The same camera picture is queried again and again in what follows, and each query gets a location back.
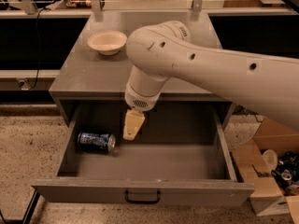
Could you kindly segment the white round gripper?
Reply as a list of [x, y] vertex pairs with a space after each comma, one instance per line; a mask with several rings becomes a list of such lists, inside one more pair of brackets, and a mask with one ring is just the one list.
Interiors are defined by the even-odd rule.
[[125, 101], [133, 109], [127, 110], [123, 127], [123, 138], [133, 141], [143, 125], [142, 112], [150, 111], [158, 101], [163, 87], [163, 78], [149, 75], [133, 67], [126, 84]]

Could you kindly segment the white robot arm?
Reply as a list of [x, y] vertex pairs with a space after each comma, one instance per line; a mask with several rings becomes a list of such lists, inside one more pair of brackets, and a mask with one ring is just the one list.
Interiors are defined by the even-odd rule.
[[124, 137], [133, 140], [166, 81], [178, 78], [237, 105], [299, 128], [299, 62], [296, 59], [200, 47], [190, 42], [180, 21], [134, 30], [126, 42], [133, 68], [125, 101], [139, 119], [125, 120]]

